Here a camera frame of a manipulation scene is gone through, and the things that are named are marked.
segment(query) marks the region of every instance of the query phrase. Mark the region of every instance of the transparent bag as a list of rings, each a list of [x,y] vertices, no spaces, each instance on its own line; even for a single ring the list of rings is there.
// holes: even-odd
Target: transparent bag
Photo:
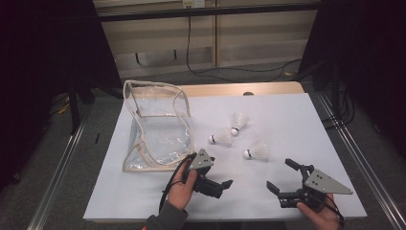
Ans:
[[[172,84],[127,80],[123,93],[133,117],[123,171],[173,171],[194,152],[185,92]]]

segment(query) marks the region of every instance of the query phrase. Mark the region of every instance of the shuttlecock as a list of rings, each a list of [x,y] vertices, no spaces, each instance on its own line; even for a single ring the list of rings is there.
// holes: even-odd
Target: shuttlecock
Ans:
[[[231,128],[231,133],[234,136],[237,136],[239,133],[239,130],[244,127],[248,123],[248,117],[247,115],[243,113],[235,113],[233,116],[233,127]]]
[[[228,127],[219,129],[214,135],[209,136],[209,142],[211,144],[231,145],[232,136],[230,129]]]
[[[264,141],[256,143],[252,148],[244,151],[245,159],[258,159],[258,160],[268,160],[269,152],[268,147]]]

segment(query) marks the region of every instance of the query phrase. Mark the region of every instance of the human hand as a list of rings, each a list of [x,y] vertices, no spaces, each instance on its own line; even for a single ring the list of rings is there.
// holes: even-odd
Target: human hand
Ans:
[[[179,171],[170,182],[172,184],[168,193],[168,202],[179,210],[184,210],[189,203],[193,193],[193,185],[197,178],[197,171],[192,170],[189,173],[186,184],[182,183],[182,174],[189,165],[189,161],[182,164]]]
[[[332,202],[333,195],[327,194],[327,196],[331,199],[326,197],[325,203],[331,207],[334,207],[334,203]],[[296,207],[313,222],[316,230],[341,229],[337,215],[329,210],[326,206],[322,205],[321,210],[314,211],[307,205],[299,202]]]

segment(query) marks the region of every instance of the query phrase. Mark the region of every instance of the cable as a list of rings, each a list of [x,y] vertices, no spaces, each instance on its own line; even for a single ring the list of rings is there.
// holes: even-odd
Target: cable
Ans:
[[[350,105],[349,102],[347,100],[347,95],[349,95],[350,98]],[[348,125],[349,123],[351,123],[355,117],[355,103],[353,100],[353,97],[351,94],[348,94],[348,90],[346,89],[344,92],[344,96],[342,99],[342,104],[340,106],[340,111],[343,110],[344,107],[344,112],[340,114],[340,117],[337,117],[336,115],[332,115],[329,118],[326,118],[324,120],[322,120],[322,122],[326,122],[328,120],[332,120],[332,119],[341,119],[341,121],[338,122],[338,124],[334,124],[333,126],[325,126],[325,129],[331,129],[331,128],[337,128],[337,127],[343,127]]]
[[[231,81],[231,82],[241,83],[242,81],[238,81],[238,80],[230,80],[230,79],[224,79],[224,78],[221,78],[221,77],[215,76],[215,75],[202,75],[202,74],[205,74],[205,73],[208,73],[208,72],[211,72],[211,71],[215,71],[215,70],[236,70],[236,71],[245,71],[245,72],[251,72],[251,73],[267,73],[267,72],[272,72],[272,71],[276,71],[276,70],[281,69],[281,72],[277,77],[275,77],[274,79],[266,81],[266,82],[269,82],[269,81],[274,81],[274,80],[280,78],[282,76],[284,68],[287,65],[301,60],[301,59],[293,59],[293,60],[288,61],[286,64],[283,64],[280,67],[273,68],[273,69],[266,69],[266,70],[249,70],[249,69],[233,68],[233,67],[211,68],[211,69],[202,70],[202,71],[192,70],[191,67],[190,67],[190,63],[189,63],[189,50],[190,50],[190,45],[191,45],[192,23],[191,23],[191,18],[188,17],[188,19],[189,19],[189,32],[188,32],[188,48],[186,50],[186,65],[188,66],[189,71],[191,71],[191,73],[197,75],[198,77],[209,77],[209,78],[215,78],[215,79],[220,79],[220,80],[224,80],[224,81]]]
[[[167,184],[167,187],[165,188],[164,191],[162,191],[161,202],[159,203],[159,212],[161,212],[162,207],[164,207],[164,202],[165,202],[165,200],[167,199],[167,196],[168,196],[168,193],[169,193],[170,188],[171,188],[174,184],[177,184],[177,183],[179,183],[179,182],[182,182],[182,181],[175,181],[175,182],[172,183],[172,180],[173,180],[173,178],[176,176],[176,174],[178,173],[180,167],[181,167],[187,160],[189,160],[189,159],[191,159],[192,157],[195,157],[195,156],[196,156],[196,153],[192,153],[192,154],[187,155],[187,156],[179,163],[179,165],[176,167],[175,171],[173,172],[173,175],[170,177],[170,180],[169,180],[169,182],[168,182],[168,184]]]
[[[323,200],[317,198],[314,195],[309,195],[310,198],[316,200],[317,202],[323,204],[326,208],[328,208],[331,212],[333,212],[335,215],[337,215],[338,219],[340,220],[340,225],[341,227],[344,229],[344,225],[346,223],[346,219],[343,217],[343,215],[341,215],[340,210],[338,209],[337,204],[335,204],[334,200],[332,198],[330,198],[328,195],[326,195],[327,198],[329,198],[329,200],[331,200],[331,202],[334,204],[334,208],[331,207],[329,204],[325,203]]]

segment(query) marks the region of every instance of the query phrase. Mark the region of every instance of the white table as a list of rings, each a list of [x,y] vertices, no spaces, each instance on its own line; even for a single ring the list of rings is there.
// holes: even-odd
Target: white table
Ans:
[[[215,157],[207,177],[218,183],[233,179],[234,183],[223,191],[220,199],[193,193],[187,207],[188,221],[301,218],[297,209],[282,209],[277,197],[265,186],[269,180],[281,192],[301,188],[301,174],[286,166],[285,158],[312,164],[352,189],[353,195],[334,196],[344,217],[367,215],[307,94],[189,97],[189,100],[195,149],[204,148]],[[236,111],[249,116],[248,125],[230,147],[210,145],[208,136],[219,127],[228,126]],[[144,221],[158,214],[162,191],[171,172],[122,172],[131,120],[124,105],[84,219]],[[260,138],[268,145],[270,160],[245,160],[242,152]]]

